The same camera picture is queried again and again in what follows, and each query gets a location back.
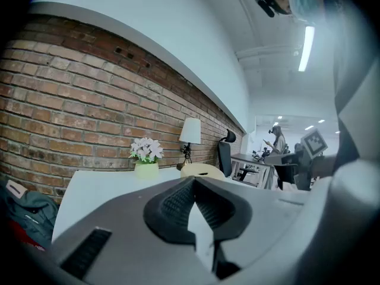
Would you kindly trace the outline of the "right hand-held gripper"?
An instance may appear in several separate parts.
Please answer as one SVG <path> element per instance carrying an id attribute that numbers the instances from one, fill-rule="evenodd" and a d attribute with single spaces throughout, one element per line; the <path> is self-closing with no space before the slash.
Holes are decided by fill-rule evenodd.
<path id="1" fill-rule="evenodd" d="M 327 148 L 327 143 L 318 129 L 315 129 L 301 138 L 300 150 L 282 155 L 265 157 L 265 164 L 280 164 L 280 180 L 295 184 L 298 190 L 311 189 L 312 162 Z"/>

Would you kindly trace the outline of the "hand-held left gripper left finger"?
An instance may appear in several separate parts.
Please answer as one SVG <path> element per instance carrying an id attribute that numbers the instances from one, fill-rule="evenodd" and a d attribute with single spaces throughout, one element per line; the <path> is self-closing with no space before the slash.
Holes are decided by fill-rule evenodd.
<path id="1" fill-rule="evenodd" d="M 195 204 L 194 177 L 155 195 L 143 210 L 147 227 L 161 240 L 179 245 L 194 245 L 195 234 L 188 230 L 189 215 Z"/>

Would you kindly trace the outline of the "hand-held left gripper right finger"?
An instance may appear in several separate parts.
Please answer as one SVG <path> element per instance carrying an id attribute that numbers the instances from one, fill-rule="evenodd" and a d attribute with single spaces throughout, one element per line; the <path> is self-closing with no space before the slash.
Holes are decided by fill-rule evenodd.
<path id="1" fill-rule="evenodd" d="M 252 208 L 242 197 L 213 184 L 211 179 L 194 182 L 195 252 L 205 267 L 219 280 L 238 272 L 240 267 L 226 259 L 222 243 L 237 239 L 252 218 Z"/>

